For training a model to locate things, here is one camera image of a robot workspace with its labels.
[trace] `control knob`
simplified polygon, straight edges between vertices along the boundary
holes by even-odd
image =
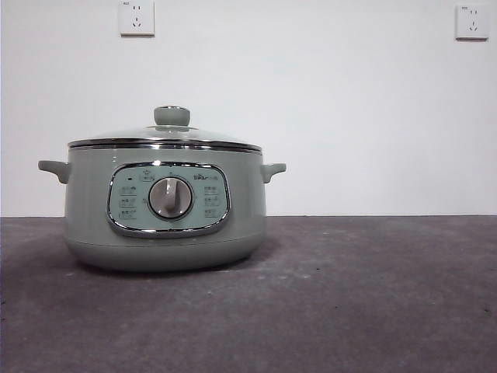
[[[192,203],[192,191],[181,179],[165,177],[152,186],[148,200],[157,215],[168,219],[178,218],[188,211]]]

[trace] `lid knob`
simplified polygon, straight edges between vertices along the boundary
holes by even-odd
[[[156,107],[154,119],[158,126],[187,126],[189,123],[189,110],[173,105]]]

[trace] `pot handle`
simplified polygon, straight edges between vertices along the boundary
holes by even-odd
[[[271,163],[269,165],[261,166],[262,181],[267,184],[271,181],[271,177],[277,173],[284,173],[287,171],[286,163]]]
[[[69,181],[69,174],[71,173],[71,167],[69,166],[69,163],[57,161],[39,161],[38,169],[41,171],[54,173],[59,178],[59,181],[63,184],[67,184]]]

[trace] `power outlet faceplate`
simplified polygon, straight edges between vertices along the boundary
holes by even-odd
[[[487,40],[490,35],[487,4],[465,4],[456,7],[456,39]]]
[[[154,35],[154,2],[149,0],[120,1],[119,30],[124,36]]]

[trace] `control panel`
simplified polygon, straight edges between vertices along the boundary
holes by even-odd
[[[113,174],[107,218],[122,235],[175,238],[216,232],[229,210],[228,183],[216,166],[155,161]]]

